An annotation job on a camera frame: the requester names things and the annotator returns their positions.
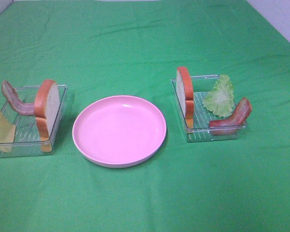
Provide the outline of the bread slice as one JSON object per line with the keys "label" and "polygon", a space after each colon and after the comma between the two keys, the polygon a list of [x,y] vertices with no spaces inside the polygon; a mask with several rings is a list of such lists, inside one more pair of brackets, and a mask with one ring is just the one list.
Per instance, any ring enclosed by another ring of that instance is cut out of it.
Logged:
{"label": "bread slice", "polygon": [[194,94],[192,79],[188,69],[184,66],[177,67],[176,93],[188,128],[194,126]]}
{"label": "bread slice", "polygon": [[60,106],[59,91],[54,80],[42,82],[34,101],[34,115],[40,140],[46,142],[51,132]]}

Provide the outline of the green lettuce leaf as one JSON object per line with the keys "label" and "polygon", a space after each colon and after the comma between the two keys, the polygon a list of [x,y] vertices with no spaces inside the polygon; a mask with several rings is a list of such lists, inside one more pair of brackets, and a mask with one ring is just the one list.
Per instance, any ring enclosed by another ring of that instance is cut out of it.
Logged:
{"label": "green lettuce leaf", "polygon": [[203,106],[218,117],[229,117],[234,106],[234,87],[227,74],[219,76],[203,99]]}

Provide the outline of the bacon strip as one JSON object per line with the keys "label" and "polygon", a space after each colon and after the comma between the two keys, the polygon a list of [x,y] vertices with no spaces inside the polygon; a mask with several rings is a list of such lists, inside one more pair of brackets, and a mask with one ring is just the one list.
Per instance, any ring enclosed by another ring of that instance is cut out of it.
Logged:
{"label": "bacon strip", "polygon": [[1,92],[11,108],[20,115],[33,115],[34,103],[25,103],[19,99],[16,89],[6,80],[2,82]]}
{"label": "bacon strip", "polygon": [[242,125],[245,120],[249,117],[252,111],[252,106],[250,101],[243,97],[237,104],[235,111],[227,119],[211,120],[209,122],[210,128],[216,128],[216,130],[211,130],[212,135],[230,135],[237,131],[237,129],[225,129],[230,126]]}

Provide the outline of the pink round plate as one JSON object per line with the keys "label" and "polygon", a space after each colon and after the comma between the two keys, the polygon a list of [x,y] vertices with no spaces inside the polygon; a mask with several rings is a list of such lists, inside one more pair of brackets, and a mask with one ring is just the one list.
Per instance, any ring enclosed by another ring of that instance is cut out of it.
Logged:
{"label": "pink round plate", "polygon": [[89,161],[103,167],[125,168],[153,156],[166,132],[159,108],[145,99],[120,95],[86,107],[73,124],[72,138]]}

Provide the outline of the right clear plastic tray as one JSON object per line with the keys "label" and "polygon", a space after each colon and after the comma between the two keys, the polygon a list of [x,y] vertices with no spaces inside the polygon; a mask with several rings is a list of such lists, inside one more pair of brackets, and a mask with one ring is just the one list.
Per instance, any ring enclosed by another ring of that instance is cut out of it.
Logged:
{"label": "right clear plastic tray", "polygon": [[191,77],[194,94],[192,129],[187,127],[185,117],[177,97],[177,81],[175,78],[171,80],[173,87],[174,107],[180,122],[180,127],[187,142],[192,143],[237,139],[241,131],[247,127],[246,121],[244,121],[241,125],[236,126],[224,126],[215,128],[209,127],[210,121],[221,120],[221,118],[214,115],[203,106],[203,99],[206,97],[207,93],[214,88],[215,83],[219,78],[219,74],[199,75]]}

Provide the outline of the clear plastic tray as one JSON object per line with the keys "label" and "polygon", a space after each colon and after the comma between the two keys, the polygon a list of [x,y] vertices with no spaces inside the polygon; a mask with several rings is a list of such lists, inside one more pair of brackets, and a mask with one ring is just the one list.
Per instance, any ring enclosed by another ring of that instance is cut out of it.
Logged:
{"label": "clear plastic tray", "polygon": [[0,158],[43,156],[50,155],[55,151],[54,143],[57,131],[64,115],[64,108],[67,105],[68,87],[66,85],[58,85],[58,91],[60,106],[51,137],[47,141],[41,141],[34,115],[20,115],[11,108],[4,97],[1,97],[1,102],[4,104],[0,106],[0,111],[11,124],[16,126],[16,129],[12,143],[0,144]]}
{"label": "clear plastic tray", "polygon": [[203,99],[206,97],[207,93],[214,88],[215,83],[219,78],[219,74],[199,75],[191,77],[194,94],[192,129],[187,127],[185,117],[177,97],[177,81],[175,78],[171,80],[173,87],[174,107],[180,122],[180,127],[187,142],[192,143],[237,139],[241,131],[247,127],[246,121],[244,121],[241,125],[236,126],[224,126],[215,128],[209,127],[210,121],[221,120],[221,118],[214,115],[203,106]]}

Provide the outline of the green tablecloth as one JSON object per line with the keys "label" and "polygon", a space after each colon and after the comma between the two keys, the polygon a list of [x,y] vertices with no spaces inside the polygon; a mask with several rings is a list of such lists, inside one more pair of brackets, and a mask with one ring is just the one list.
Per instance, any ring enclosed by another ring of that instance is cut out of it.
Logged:
{"label": "green tablecloth", "polygon": [[[238,139],[185,140],[178,66],[226,73],[249,99]],[[55,152],[0,159],[0,232],[290,232],[290,43],[248,2],[16,1],[0,15],[0,87],[44,79],[68,86]],[[148,161],[109,169],[72,126],[121,94],[154,103],[168,133]]]}

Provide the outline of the left clear plastic tray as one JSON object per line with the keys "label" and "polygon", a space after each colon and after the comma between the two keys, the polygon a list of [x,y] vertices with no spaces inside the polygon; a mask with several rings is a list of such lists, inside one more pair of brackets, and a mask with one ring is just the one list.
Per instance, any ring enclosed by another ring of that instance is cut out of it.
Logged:
{"label": "left clear plastic tray", "polygon": [[20,115],[11,108],[4,97],[1,97],[1,102],[4,104],[0,106],[0,111],[11,124],[16,126],[16,129],[12,143],[0,144],[0,158],[43,156],[50,155],[55,151],[54,143],[57,131],[64,115],[64,108],[67,105],[68,87],[66,85],[58,85],[58,91],[60,106],[51,137],[47,141],[41,141],[34,115]]}

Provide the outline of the yellow cheese slice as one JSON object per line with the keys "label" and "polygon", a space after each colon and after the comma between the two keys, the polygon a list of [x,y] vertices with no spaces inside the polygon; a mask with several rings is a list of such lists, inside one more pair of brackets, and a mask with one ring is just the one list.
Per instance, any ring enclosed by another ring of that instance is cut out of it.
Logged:
{"label": "yellow cheese slice", "polygon": [[[0,144],[9,144],[14,142],[16,125],[10,123],[0,111]],[[0,145],[0,151],[10,153],[11,145]]]}

